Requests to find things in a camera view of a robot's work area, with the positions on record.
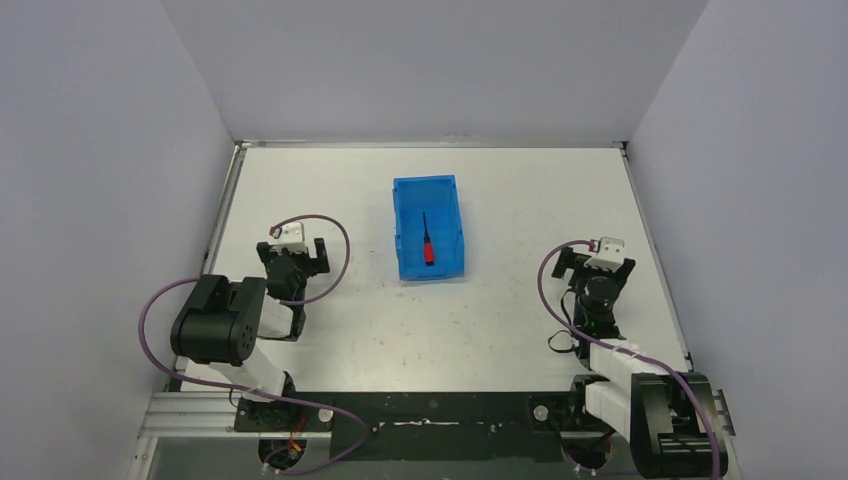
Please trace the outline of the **blue plastic bin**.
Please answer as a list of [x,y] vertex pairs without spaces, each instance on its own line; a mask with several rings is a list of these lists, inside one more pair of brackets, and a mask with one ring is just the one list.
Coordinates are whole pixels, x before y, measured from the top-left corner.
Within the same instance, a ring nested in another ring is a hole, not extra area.
[[[393,181],[392,196],[399,278],[430,281],[463,276],[465,235],[456,177],[398,177]],[[423,212],[435,253],[433,266],[424,262]]]

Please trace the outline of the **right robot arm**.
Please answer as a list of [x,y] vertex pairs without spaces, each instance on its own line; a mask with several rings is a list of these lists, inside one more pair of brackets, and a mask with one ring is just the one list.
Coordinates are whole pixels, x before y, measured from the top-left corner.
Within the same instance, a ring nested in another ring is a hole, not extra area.
[[723,478],[729,456],[709,379],[648,356],[616,323],[614,306],[635,267],[622,241],[567,241],[544,259],[574,300],[554,309],[541,293],[542,304],[590,372],[563,401],[565,419],[580,429],[600,421],[620,434],[645,479]]

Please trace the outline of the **red black screwdriver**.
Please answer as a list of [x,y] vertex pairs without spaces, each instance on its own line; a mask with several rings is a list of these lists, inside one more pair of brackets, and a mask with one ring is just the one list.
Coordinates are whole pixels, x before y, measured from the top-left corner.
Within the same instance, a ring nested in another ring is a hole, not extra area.
[[426,213],[422,213],[422,223],[423,223],[423,255],[424,262],[426,266],[433,266],[435,264],[435,253],[429,233],[427,216]]

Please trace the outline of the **aluminium frame rail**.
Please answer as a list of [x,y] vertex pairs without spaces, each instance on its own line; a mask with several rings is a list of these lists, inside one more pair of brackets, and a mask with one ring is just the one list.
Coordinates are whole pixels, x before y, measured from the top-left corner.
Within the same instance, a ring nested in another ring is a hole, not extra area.
[[152,395],[137,437],[127,477],[147,479],[161,439],[286,439],[289,432],[241,432],[241,416],[227,392],[158,392]]

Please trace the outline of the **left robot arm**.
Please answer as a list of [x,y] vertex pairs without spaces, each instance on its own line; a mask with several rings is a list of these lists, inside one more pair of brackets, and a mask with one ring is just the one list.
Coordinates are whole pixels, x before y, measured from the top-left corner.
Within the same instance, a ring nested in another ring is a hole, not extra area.
[[264,277],[232,282],[224,275],[201,276],[174,320],[170,343],[177,355],[246,387],[237,430],[289,431],[305,422],[305,409],[285,396],[295,391],[291,375],[273,365],[257,342],[300,338],[308,280],[329,273],[329,259],[322,238],[308,247],[301,235],[260,242],[256,250]]

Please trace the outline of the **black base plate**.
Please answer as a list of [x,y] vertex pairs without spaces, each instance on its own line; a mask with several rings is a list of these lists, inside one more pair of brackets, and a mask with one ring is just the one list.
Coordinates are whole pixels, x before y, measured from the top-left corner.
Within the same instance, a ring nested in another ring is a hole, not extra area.
[[584,411],[571,392],[300,392],[295,404],[238,403],[233,429],[275,436],[263,453],[325,439],[348,461],[628,461],[622,435]]

